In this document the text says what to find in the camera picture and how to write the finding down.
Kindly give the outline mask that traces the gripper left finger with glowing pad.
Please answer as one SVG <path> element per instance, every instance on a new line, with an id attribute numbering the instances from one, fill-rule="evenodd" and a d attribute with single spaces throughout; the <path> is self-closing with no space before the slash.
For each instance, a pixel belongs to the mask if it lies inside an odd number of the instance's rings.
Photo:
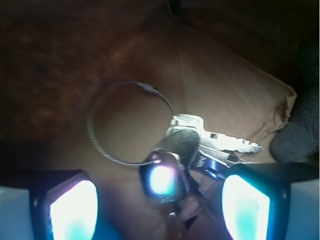
<path id="1" fill-rule="evenodd" d="M 97 187 L 83 170 L 0 177 L 2 240 L 91 240 L 97 217 Z"/>

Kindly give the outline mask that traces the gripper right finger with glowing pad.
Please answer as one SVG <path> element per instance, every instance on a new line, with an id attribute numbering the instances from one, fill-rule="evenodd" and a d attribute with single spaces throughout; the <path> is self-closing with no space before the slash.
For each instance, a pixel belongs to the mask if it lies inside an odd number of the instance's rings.
<path id="1" fill-rule="evenodd" d="M 225 226 L 234 240 L 318 240 L 319 167 L 238 163 L 222 187 Z"/>

